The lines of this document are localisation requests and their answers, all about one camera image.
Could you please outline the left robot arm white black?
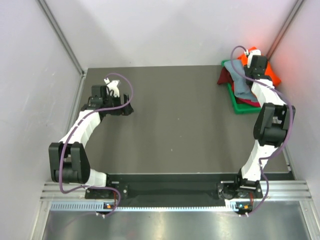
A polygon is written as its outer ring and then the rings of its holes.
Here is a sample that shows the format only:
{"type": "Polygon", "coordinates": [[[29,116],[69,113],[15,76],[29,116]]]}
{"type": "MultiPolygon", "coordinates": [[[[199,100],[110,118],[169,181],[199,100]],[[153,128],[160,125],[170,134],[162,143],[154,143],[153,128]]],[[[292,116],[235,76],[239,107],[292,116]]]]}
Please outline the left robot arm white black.
{"type": "Polygon", "coordinates": [[[96,187],[97,194],[105,199],[113,194],[114,187],[108,183],[108,175],[91,168],[85,147],[105,116],[129,116],[134,112],[129,95],[121,97],[119,84],[119,80],[112,80],[104,85],[93,85],[88,102],[80,109],[68,133],[59,142],[49,145],[53,182],[96,187]]]}

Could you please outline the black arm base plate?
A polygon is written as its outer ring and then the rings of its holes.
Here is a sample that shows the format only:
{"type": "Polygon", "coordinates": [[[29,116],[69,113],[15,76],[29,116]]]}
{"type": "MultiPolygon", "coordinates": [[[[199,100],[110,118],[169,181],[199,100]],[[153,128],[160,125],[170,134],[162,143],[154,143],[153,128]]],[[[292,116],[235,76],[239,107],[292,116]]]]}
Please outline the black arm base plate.
{"type": "Polygon", "coordinates": [[[221,207],[226,200],[262,198],[261,186],[237,173],[109,174],[107,185],[129,208],[221,207]]]}

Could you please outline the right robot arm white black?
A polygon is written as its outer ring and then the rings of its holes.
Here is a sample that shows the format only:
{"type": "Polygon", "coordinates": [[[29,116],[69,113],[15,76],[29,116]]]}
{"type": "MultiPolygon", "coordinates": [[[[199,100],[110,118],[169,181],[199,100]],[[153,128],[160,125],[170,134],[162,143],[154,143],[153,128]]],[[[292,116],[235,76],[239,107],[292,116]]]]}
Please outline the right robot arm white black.
{"type": "Polygon", "coordinates": [[[261,109],[253,128],[253,149],[239,171],[238,182],[233,185],[233,192],[239,198],[245,198],[258,188],[262,171],[272,154],[285,142],[296,111],[276,91],[271,77],[266,74],[267,66],[267,57],[258,50],[247,54],[245,76],[253,79],[251,91],[261,109]]]}

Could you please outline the orange t shirt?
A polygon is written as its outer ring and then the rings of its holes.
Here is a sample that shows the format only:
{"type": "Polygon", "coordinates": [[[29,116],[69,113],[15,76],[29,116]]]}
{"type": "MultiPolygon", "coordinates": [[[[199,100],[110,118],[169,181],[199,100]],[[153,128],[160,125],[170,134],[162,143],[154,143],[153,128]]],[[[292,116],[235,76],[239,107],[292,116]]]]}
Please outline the orange t shirt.
{"type": "MultiPolygon", "coordinates": [[[[257,49],[256,47],[251,47],[249,49],[249,51],[255,50],[257,49]]],[[[237,59],[240,60],[243,68],[247,65],[247,57],[245,56],[245,51],[243,52],[243,54],[241,54],[237,59]]],[[[268,63],[267,63],[267,68],[265,71],[265,77],[263,77],[262,79],[268,79],[270,81],[272,81],[273,86],[277,87],[280,85],[280,83],[282,82],[281,79],[274,73],[271,64],[269,62],[269,60],[267,59],[268,63]]]]}

